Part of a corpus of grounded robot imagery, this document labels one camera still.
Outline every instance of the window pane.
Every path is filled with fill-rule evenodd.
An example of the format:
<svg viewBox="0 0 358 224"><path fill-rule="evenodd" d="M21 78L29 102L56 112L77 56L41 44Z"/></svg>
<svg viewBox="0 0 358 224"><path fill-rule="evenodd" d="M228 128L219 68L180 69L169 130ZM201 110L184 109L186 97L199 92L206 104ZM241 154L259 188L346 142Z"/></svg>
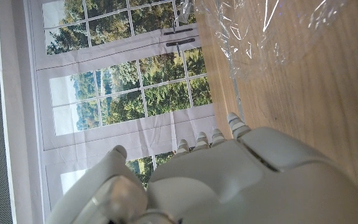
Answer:
<svg viewBox="0 0 358 224"><path fill-rule="evenodd" d="M130 37L128 12L89 21L89 32L92 46Z"/></svg>
<svg viewBox="0 0 358 224"><path fill-rule="evenodd" d="M103 125L144 118L142 93L133 91L100 100Z"/></svg>
<svg viewBox="0 0 358 224"><path fill-rule="evenodd" d="M42 4L44 27L55 27L85 19L82 0L54 1Z"/></svg>
<svg viewBox="0 0 358 224"><path fill-rule="evenodd" d="M126 7L126 0L86 0L88 18L114 12Z"/></svg>
<svg viewBox="0 0 358 224"><path fill-rule="evenodd" d="M143 86L185 77L183 60L177 53L157 55L139 60Z"/></svg>
<svg viewBox="0 0 358 224"><path fill-rule="evenodd" d="M96 100L59 106L53 109L53 121L57 136L99 127Z"/></svg>
<svg viewBox="0 0 358 224"><path fill-rule="evenodd" d="M164 163L168 162L168 160L170 160L173 155L174 155L173 152L166 152L163 154L156 155L155 163L157 164L157 166L164 164Z"/></svg>
<svg viewBox="0 0 358 224"><path fill-rule="evenodd" d="M174 19L172 3L144 7L132 10L131 13L135 35L157 29L171 28L172 19Z"/></svg>
<svg viewBox="0 0 358 224"><path fill-rule="evenodd" d="M96 79L100 96L140 88L136 61L97 70Z"/></svg>
<svg viewBox="0 0 358 224"><path fill-rule="evenodd" d="M85 23L45 30L47 55L88 47Z"/></svg>
<svg viewBox="0 0 358 224"><path fill-rule="evenodd" d="M149 88L144 93L149 116L190 107L186 82Z"/></svg>
<svg viewBox="0 0 358 224"><path fill-rule="evenodd" d="M93 72L50 79L52 105L59 106L96 97Z"/></svg>
<svg viewBox="0 0 358 224"><path fill-rule="evenodd" d="M176 4L176 7L177 7L177 14L179 16L180 15L180 0L176 0L175 4ZM194 16L193 9L191 9L191 13L189 15L189 18L187 19L187 22L186 23L179 22L179 26L192 24L192 23L196 23L196 22L197 21L196 21L196 17Z"/></svg>
<svg viewBox="0 0 358 224"><path fill-rule="evenodd" d="M206 77L190 80L191 97L194 106L207 105L212 103L211 91Z"/></svg>
<svg viewBox="0 0 358 224"><path fill-rule="evenodd" d="M63 195L86 173L86 169L60 174Z"/></svg>
<svg viewBox="0 0 358 224"><path fill-rule="evenodd" d="M159 2L163 0L129 0L131 7L134 6L143 6L145 4L152 4L153 2Z"/></svg>
<svg viewBox="0 0 358 224"><path fill-rule="evenodd" d="M140 179L143 187L147 188L147 183L149 182L154 170L152 157L148 156L141 159L127 161L125 165L128 166L128 168Z"/></svg>
<svg viewBox="0 0 358 224"><path fill-rule="evenodd" d="M185 50L187 73L189 76L201 75L206 73L204 57L201 47Z"/></svg>

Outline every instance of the white robotic hand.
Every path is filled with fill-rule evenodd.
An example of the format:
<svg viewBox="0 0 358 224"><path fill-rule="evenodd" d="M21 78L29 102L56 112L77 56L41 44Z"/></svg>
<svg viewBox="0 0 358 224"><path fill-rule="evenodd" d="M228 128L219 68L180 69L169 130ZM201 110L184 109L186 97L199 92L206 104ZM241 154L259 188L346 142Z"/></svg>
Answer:
<svg viewBox="0 0 358 224"><path fill-rule="evenodd" d="M358 188L317 150L237 115L234 139L181 140L147 190L116 146L56 204L48 223L358 223Z"/></svg>

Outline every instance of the clear plastic bag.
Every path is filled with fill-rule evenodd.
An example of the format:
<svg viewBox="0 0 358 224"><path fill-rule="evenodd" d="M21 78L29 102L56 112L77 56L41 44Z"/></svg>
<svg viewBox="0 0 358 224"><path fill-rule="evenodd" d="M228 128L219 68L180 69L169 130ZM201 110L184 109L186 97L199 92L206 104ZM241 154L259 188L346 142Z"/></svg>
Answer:
<svg viewBox="0 0 358 224"><path fill-rule="evenodd" d="M193 0L180 0L178 8L178 21L182 23L187 23L190 14L193 13L193 8Z"/></svg>
<svg viewBox="0 0 358 224"><path fill-rule="evenodd" d="M197 0L232 78L259 77L302 58L347 0Z"/></svg>

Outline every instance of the foliage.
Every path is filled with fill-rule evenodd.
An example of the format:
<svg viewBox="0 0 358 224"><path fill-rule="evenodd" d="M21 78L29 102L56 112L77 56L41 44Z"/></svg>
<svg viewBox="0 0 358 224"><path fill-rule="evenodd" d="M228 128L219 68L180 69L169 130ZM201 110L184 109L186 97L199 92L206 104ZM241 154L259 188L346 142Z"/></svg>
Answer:
<svg viewBox="0 0 358 224"><path fill-rule="evenodd" d="M154 170L151 156L127 161L126 166L140 179L143 186L147 188L150 176Z"/></svg>
<svg viewBox="0 0 358 224"><path fill-rule="evenodd" d="M207 105L212 103L211 91L206 77L190 80L191 96L194 106Z"/></svg>
<svg viewBox="0 0 358 224"><path fill-rule="evenodd" d="M201 47L185 50L186 66L189 76L206 73Z"/></svg>
<svg viewBox="0 0 358 224"><path fill-rule="evenodd" d="M157 55L139 60L143 86L185 77L183 61L177 53Z"/></svg>
<svg viewBox="0 0 358 224"><path fill-rule="evenodd" d="M47 54L60 54L71 50L78 50L89 47L85 23L66 26L51 30L46 30L53 39L47 43Z"/></svg>
<svg viewBox="0 0 358 224"><path fill-rule="evenodd" d="M98 103L96 100L78 103L76 109L78 114L76 126L79 131L99 127Z"/></svg>
<svg viewBox="0 0 358 224"><path fill-rule="evenodd" d="M143 7L131 11L135 35L157 29L172 27L173 8L171 3Z"/></svg>
<svg viewBox="0 0 358 224"><path fill-rule="evenodd" d="M103 125L144 118L142 93L133 91L101 100Z"/></svg>
<svg viewBox="0 0 358 224"><path fill-rule="evenodd" d="M173 152L166 152L163 154L156 155L155 156L156 165L159 166L161 164L168 162L172 158L173 155L174 155Z"/></svg>
<svg viewBox="0 0 358 224"><path fill-rule="evenodd" d="M96 80L101 96L140 88L136 61L124 62L97 70Z"/></svg>
<svg viewBox="0 0 358 224"><path fill-rule="evenodd" d="M77 100L86 100L96 96L93 81L93 72L78 73L70 76L75 89Z"/></svg>
<svg viewBox="0 0 358 224"><path fill-rule="evenodd" d="M123 0L85 0L88 18L100 16L127 7Z"/></svg>
<svg viewBox="0 0 358 224"><path fill-rule="evenodd" d="M128 12L89 21L92 46L120 40L131 36Z"/></svg>
<svg viewBox="0 0 358 224"><path fill-rule="evenodd" d="M186 82L171 83L144 91L149 116L190 107Z"/></svg>
<svg viewBox="0 0 358 224"><path fill-rule="evenodd" d="M129 0L129 4L131 5L131 7L134 7L134 6L143 6L145 4L152 4L154 2L159 2L159 1L163 1L163 0Z"/></svg>
<svg viewBox="0 0 358 224"><path fill-rule="evenodd" d="M65 0L64 3L65 18L59 24L70 24L85 19L82 0Z"/></svg>

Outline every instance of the wooden surface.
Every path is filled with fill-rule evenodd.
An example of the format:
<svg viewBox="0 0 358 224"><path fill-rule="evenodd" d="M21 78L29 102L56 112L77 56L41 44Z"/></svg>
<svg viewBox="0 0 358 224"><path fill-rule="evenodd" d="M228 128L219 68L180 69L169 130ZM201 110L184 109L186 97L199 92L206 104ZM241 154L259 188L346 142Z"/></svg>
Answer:
<svg viewBox="0 0 358 224"><path fill-rule="evenodd" d="M216 27L202 15L197 21L218 127L229 137L227 112L238 112L229 65L213 35ZM269 126L306 142L358 185L358 1L348 1L302 58L237 81L251 128Z"/></svg>

